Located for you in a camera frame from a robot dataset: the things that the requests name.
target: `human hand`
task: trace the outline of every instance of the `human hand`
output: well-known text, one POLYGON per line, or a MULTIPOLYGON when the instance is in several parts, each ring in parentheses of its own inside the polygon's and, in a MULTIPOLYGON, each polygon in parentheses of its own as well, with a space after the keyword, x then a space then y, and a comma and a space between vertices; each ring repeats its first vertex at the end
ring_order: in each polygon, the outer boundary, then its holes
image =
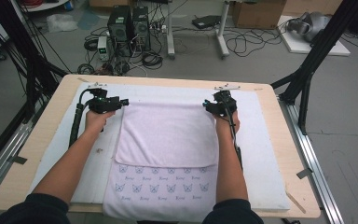
MULTIPOLYGON (((222 135, 229 135, 231 136, 231 129, 229 126, 229 117, 225 116, 225 117, 219 117, 216 115, 213 115, 214 118, 216 119, 216 133, 217 135, 220 137, 222 135)), ((235 124, 235 133, 238 132, 238 130, 240 129, 241 126, 241 122, 238 119, 238 111, 236 110, 233 114, 232 114, 232 120, 235 124)))
POLYGON ((84 132, 100 133, 106 120, 116 114, 116 111, 98 114, 90 110, 86 113, 86 128, 84 132))

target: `white towel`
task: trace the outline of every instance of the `white towel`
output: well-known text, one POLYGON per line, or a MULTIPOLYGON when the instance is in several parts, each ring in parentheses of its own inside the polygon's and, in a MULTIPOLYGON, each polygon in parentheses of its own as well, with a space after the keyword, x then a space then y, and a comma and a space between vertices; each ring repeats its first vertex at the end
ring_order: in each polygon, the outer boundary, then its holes
POLYGON ((103 213, 131 220, 202 222, 215 204, 217 165, 129 166, 113 161, 103 213))
POLYGON ((217 164, 214 118, 202 104, 131 102, 124 108, 116 161, 148 167, 217 164))

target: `cardboard box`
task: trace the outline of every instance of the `cardboard box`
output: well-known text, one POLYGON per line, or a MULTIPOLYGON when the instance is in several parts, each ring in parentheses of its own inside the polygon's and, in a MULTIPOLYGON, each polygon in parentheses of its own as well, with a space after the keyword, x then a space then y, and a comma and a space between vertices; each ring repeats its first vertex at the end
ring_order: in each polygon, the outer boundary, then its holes
POLYGON ((301 16, 304 12, 319 11, 334 15, 342 0, 287 0, 283 9, 285 16, 301 16))
POLYGON ((89 0, 89 5, 98 9, 112 8, 115 5, 132 7, 132 0, 89 0))
POLYGON ((286 0, 259 0, 256 4, 236 3, 232 19, 238 28, 275 29, 286 0))

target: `metal stand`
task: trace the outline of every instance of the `metal stand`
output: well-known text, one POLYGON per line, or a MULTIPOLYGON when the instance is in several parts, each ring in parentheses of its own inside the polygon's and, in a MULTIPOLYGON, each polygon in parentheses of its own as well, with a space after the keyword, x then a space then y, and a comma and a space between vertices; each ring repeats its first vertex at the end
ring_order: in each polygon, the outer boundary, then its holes
POLYGON ((225 26, 226 26, 228 9, 229 9, 229 2, 225 1, 225 4, 223 6, 222 19, 220 21, 220 28, 216 30, 217 40, 219 41, 219 46, 220 49, 222 50, 222 59, 226 58, 229 55, 228 48, 226 45, 226 40, 223 37, 223 32, 225 31, 225 26))
POLYGON ((327 181, 324 178, 324 173, 316 158, 310 139, 307 137, 306 116, 312 76, 331 48, 334 47, 342 36, 356 13, 358 13, 358 0, 343 0, 331 21, 327 24, 324 31, 320 33, 310 54, 301 66, 290 76, 284 77, 271 84, 272 88, 276 89, 284 84, 290 83, 285 92, 279 95, 279 98, 282 102, 286 103, 286 110, 295 129, 303 157, 307 166, 313 171, 313 183, 319 191, 327 217, 330 223, 333 224, 343 224, 344 221, 338 211, 337 204, 327 185, 327 181), (300 111, 297 113, 295 100, 301 92, 300 111))
MULTIPOLYGON (((222 50, 222 59, 229 55, 226 40, 223 37, 225 31, 226 19, 229 9, 229 1, 225 1, 223 4, 222 19, 220 21, 220 28, 216 30, 217 40, 219 42, 220 49, 222 50)), ((172 33, 172 0, 168 0, 168 21, 167 21, 167 48, 168 56, 170 59, 175 58, 175 46, 173 44, 173 33, 172 33)))
POLYGON ((315 45, 301 66, 290 76, 271 84, 273 89, 277 89, 290 82, 286 91, 279 95, 280 100, 285 101, 289 105, 294 105, 297 96, 302 92, 298 126, 303 134, 307 134, 306 117, 312 77, 331 48, 336 45, 357 12, 358 0, 344 0, 326 28, 318 35, 319 37, 315 41, 315 45))

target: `wooden table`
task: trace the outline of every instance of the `wooden table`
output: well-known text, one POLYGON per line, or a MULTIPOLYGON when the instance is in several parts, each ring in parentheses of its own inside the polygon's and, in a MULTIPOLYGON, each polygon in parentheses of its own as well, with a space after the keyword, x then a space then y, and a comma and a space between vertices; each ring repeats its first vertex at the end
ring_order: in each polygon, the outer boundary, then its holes
MULTIPOLYGON (((7 210, 21 203, 34 179, 37 167, 48 144, 72 102, 76 90, 82 82, 131 84, 144 86, 186 87, 212 89, 227 82, 163 79, 144 77, 99 77, 68 75, 64 77, 47 108, 36 123, 19 156, 28 159, 23 165, 13 163, 0 186, 0 210, 7 210)), ((271 138, 278 165, 281 170, 286 194, 291 209, 285 212, 258 212, 261 217, 318 217, 321 212, 307 177, 299 179, 296 174, 304 169, 294 140, 283 117, 273 89, 268 84, 234 83, 243 91, 254 91, 261 104, 268 134, 271 138)), ((101 204, 73 203, 71 212, 102 212, 101 204)))

